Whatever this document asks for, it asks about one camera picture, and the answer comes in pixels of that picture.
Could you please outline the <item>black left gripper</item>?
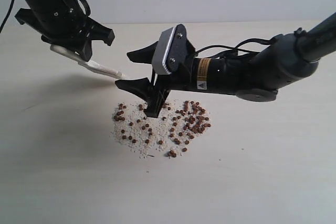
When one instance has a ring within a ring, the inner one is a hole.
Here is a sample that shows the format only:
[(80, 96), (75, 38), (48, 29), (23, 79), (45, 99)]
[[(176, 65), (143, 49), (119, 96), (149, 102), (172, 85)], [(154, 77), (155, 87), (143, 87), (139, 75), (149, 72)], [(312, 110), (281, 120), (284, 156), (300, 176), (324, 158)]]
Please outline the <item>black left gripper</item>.
[(92, 41), (100, 40), (108, 46), (115, 39), (111, 28), (85, 17), (72, 3), (63, 0), (27, 0), (29, 9), (21, 8), (15, 18), (41, 34), (41, 40), (76, 51), (82, 60), (92, 57)]

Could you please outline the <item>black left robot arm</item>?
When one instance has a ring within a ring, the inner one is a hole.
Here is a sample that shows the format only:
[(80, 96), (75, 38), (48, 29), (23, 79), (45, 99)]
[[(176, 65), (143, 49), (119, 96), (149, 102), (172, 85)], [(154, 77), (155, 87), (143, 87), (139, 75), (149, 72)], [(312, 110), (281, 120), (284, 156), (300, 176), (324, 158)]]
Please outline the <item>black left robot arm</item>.
[(103, 41), (111, 46), (114, 31), (90, 18), (86, 0), (25, 0), (28, 9), (21, 8), (15, 18), (41, 34), (50, 45), (77, 53), (85, 62), (92, 57), (92, 42)]

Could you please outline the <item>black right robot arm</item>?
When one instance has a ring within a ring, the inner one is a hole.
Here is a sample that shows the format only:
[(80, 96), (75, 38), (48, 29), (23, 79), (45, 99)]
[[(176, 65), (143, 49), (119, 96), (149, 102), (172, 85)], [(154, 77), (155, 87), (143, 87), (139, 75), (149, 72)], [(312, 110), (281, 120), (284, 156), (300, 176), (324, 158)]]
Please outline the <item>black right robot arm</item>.
[(222, 46), (221, 52), (201, 58), (186, 27), (179, 24), (163, 31), (154, 44), (127, 54), (132, 62), (151, 65), (151, 78), (118, 80), (116, 86), (145, 101), (145, 114), (151, 118), (159, 116), (172, 90), (274, 101), (280, 88), (311, 76), (319, 60), (335, 51), (335, 16), (310, 31), (299, 28), (252, 42), (264, 45), (264, 50)]

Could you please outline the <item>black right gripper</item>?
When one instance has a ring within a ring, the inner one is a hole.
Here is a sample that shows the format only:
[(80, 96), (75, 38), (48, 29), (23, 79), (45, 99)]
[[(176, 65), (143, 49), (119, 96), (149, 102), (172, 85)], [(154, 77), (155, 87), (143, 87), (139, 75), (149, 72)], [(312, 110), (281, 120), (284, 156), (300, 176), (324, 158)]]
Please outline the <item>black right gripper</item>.
[[(151, 64), (158, 42), (145, 48), (127, 52), (131, 62)], [(157, 118), (172, 90), (235, 95), (242, 73), (239, 47), (211, 45), (189, 51), (176, 72), (158, 75), (152, 71), (148, 78), (117, 80), (116, 86), (148, 103), (145, 113)]]

